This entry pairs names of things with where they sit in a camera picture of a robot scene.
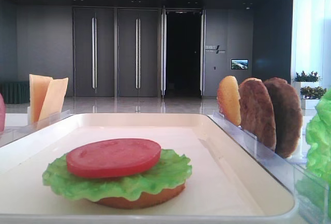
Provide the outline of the green lettuce leaf on burger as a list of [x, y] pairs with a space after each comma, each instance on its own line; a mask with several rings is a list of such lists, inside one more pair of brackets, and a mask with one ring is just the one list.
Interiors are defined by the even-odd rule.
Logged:
[[174, 150], [162, 150], [159, 162], [151, 169], [118, 179], [87, 179], [71, 174], [66, 155], [55, 159], [42, 174], [42, 182], [52, 191], [69, 200], [88, 199], [96, 202], [108, 197], [137, 200], [142, 193], [156, 195], [164, 189], [183, 184], [192, 174], [190, 158]]

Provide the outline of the red tomato slice on burger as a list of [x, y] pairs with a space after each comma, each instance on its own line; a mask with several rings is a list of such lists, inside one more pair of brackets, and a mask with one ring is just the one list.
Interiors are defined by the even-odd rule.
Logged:
[[90, 143], [66, 155], [68, 171], [83, 178], [142, 173], [159, 161], [161, 146], [148, 139], [123, 138]]

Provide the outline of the yellow cheese slice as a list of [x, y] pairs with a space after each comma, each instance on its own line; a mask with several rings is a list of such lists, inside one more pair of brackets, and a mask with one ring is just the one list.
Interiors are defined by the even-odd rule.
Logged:
[[61, 113], [68, 86], [68, 78], [52, 80], [40, 111], [39, 121], [54, 113]]

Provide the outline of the dark brown meat patty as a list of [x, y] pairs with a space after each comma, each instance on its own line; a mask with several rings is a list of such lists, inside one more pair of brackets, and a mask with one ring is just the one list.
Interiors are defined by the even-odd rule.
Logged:
[[276, 124], [275, 152], [282, 158], [290, 157], [296, 150], [303, 124], [302, 109], [295, 88], [282, 78], [265, 80], [274, 108]]

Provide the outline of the orange cheese slice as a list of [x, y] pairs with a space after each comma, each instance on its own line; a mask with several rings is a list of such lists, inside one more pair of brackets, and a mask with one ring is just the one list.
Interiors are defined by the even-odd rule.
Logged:
[[39, 120], [41, 108], [52, 77], [29, 75], [31, 123]]

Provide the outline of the standing green lettuce leaf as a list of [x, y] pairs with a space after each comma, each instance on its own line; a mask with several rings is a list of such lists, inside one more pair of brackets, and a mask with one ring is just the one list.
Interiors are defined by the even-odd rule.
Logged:
[[330, 93], [321, 98], [316, 111], [306, 126], [307, 169], [330, 183]]

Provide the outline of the standing red tomato slice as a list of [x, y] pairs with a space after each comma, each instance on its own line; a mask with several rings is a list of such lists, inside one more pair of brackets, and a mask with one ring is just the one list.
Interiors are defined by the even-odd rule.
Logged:
[[6, 107], [2, 95], [0, 94], [0, 132], [5, 129]]

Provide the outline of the golden bun slice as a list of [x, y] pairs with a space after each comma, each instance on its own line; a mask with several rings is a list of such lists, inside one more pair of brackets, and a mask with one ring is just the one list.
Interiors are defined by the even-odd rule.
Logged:
[[241, 123], [239, 99], [236, 77], [226, 76], [219, 83], [217, 101], [219, 112], [235, 126], [239, 126]]

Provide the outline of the grey double door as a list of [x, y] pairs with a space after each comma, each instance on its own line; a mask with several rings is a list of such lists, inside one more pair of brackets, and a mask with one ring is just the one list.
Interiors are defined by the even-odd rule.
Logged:
[[120, 97], [156, 97], [158, 13], [118, 12], [118, 80]]
[[114, 96], [114, 10], [74, 8], [74, 85], [80, 97]]

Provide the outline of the bottom bun slice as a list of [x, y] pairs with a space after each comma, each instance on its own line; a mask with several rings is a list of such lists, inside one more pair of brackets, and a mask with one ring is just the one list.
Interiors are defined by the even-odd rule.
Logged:
[[173, 189], [163, 189], [160, 193], [155, 195], [147, 192], [142, 192], [140, 197], [135, 201], [129, 201], [124, 197], [109, 197], [100, 199], [96, 203], [112, 208], [125, 210], [148, 208], [165, 203], [177, 197], [184, 189], [185, 183]]

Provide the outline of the potted plant planter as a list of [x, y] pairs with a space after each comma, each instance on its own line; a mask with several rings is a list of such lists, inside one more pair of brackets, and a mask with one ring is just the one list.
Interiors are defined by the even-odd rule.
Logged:
[[297, 72], [294, 78], [294, 87], [298, 93], [301, 108], [304, 110], [313, 110], [326, 93], [326, 88], [322, 87], [321, 78], [317, 71]]

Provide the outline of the wall display screen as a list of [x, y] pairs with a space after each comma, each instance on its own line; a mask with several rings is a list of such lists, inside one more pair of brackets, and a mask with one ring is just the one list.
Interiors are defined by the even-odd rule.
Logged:
[[248, 60], [247, 59], [231, 59], [231, 69], [248, 69]]

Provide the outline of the left clear acrylic rail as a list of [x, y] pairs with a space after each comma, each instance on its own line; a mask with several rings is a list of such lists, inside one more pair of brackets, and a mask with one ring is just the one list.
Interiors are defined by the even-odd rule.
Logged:
[[65, 118], [70, 117], [72, 114], [69, 110], [62, 112], [62, 113], [54, 113], [51, 114], [49, 117], [35, 122], [33, 124], [19, 127], [19, 128], [11, 128], [1, 132], [1, 147], [8, 145], [20, 138], [28, 136], [34, 132], [37, 132], [43, 128], [51, 126]]

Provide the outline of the clear acrylic rail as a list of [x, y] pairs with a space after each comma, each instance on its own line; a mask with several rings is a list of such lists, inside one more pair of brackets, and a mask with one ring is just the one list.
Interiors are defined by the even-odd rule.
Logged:
[[1, 132], [1, 147], [8, 145], [20, 138], [28, 136], [34, 132], [37, 132], [43, 128], [51, 126], [65, 118], [70, 117], [72, 114], [69, 110], [62, 112], [62, 113], [54, 113], [51, 114], [49, 117], [35, 122], [33, 124], [19, 127], [19, 128], [11, 128]]
[[256, 136], [236, 127], [217, 111], [209, 117], [294, 194], [299, 204], [299, 216], [303, 221], [330, 223], [329, 184], [306, 169], [305, 158], [283, 159], [258, 142]]

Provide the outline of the right clear acrylic rail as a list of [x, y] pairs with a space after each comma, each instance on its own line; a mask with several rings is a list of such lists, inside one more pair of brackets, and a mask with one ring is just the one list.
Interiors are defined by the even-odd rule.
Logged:
[[330, 223], [329, 184], [306, 169], [305, 158], [283, 159], [258, 142], [256, 136], [236, 127], [217, 111], [209, 117], [294, 194], [299, 204], [299, 216], [303, 221]]

